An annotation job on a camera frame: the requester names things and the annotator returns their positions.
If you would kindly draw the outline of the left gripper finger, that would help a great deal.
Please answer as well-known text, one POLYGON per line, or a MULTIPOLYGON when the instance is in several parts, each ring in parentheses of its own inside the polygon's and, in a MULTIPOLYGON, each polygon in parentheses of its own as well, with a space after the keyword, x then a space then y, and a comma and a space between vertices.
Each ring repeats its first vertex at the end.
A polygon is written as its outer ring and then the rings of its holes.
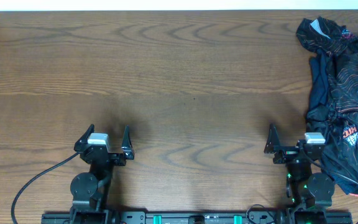
POLYGON ((124 156, 128 160, 134 160, 134 149, 131 143, 129 127, 126 126, 124 129, 124 135, 122 139, 121 149, 124 153, 124 156))
POLYGON ((84 152, 87 148, 89 148, 88 139, 92 133, 94 133, 94 124, 91 124, 79 140, 77 140, 74 145, 75 152, 84 152))

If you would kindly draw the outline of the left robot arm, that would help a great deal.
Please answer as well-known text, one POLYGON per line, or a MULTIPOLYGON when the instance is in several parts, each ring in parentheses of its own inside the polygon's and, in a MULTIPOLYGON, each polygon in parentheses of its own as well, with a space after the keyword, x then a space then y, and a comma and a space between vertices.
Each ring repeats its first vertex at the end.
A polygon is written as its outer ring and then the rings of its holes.
POLYGON ((124 129, 121 153, 109 152, 109 136, 95 133, 91 124, 77 140, 74 151, 90 165, 88 172, 78 174, 70 184, 73 203, 70 209, 70 223, 120 223, 118 211, 107 207, 107 199, 113 169, 125 166, 128 160, 135 158, 129 127, 124 129))

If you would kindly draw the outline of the black orange patterned jersey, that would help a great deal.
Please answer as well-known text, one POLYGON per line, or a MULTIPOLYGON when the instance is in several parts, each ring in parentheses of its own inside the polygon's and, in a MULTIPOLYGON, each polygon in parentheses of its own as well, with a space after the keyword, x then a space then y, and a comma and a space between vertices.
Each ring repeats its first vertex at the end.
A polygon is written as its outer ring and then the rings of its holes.
POLYGON ((358 194, 358 35, 318 17, 303 19, 296 37, 315 54, 306 130, 326 139, 319 161, 344 193, 358 194))

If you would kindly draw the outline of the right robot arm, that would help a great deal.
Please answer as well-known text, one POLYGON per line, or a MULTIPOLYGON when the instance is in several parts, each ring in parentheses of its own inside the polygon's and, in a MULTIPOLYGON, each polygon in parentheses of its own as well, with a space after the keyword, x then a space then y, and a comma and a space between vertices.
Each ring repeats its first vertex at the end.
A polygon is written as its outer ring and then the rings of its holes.
POLYGON ((274 124, 269 125, 264 153, 273 155, 273 163, 287 169, 287 197, 293 202, 275 215, 276 223, 327 223, 326 209, 332 205, 334 181, 322 172, 312 172, 325 147, 321 133, 305 133, 295 146, 280 143, 274 124))

